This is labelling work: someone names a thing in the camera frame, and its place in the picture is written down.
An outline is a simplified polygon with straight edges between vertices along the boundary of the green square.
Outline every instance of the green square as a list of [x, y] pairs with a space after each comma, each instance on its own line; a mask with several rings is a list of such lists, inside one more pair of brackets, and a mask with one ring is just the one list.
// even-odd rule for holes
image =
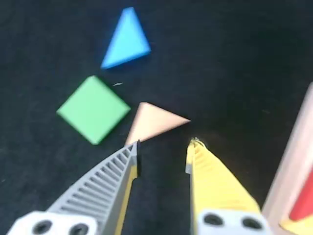
[[57, 113], [92, 144], [98, 144], [130, 107], [96, 76], [88, 77]]

